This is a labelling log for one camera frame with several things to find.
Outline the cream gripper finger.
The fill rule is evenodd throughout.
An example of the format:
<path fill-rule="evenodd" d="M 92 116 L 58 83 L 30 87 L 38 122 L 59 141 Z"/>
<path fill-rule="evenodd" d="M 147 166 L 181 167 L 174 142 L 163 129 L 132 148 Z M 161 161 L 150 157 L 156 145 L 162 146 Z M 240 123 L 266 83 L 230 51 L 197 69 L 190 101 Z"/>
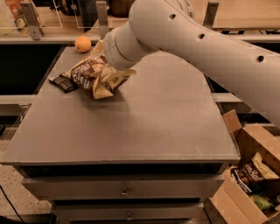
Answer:
<path fill-rule="evenodd" d="M 124 71 L 119 71 L 115 69 L 109 69 L 106 71 L 105 76 L 102 78 L 102 83 L 113 83 L 116 84 L 121 80 L 123 77 L 131 76 L 135 74 L 136 71 L 133 69 L 127 69 Z"/>
<path fill-rule="evenodd" d="M 108 91 L 100 82 L 96 82 L 93 86 L 93 96 L 95 100 L 111 97 L 113 94 Z"/>

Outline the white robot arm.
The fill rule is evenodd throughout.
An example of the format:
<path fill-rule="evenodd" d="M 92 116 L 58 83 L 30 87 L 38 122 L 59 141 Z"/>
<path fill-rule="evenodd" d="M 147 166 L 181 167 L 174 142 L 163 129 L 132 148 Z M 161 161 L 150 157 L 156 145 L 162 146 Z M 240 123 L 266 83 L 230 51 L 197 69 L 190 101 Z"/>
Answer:
<path fill-rule="evenodd" d="M 280 126 L 280 55 L 198 24 L 184 0 L 136 0 L 128 22 L 106 34 L 103 51 L 118 70 L 157 51 L 178 56 Z"/>

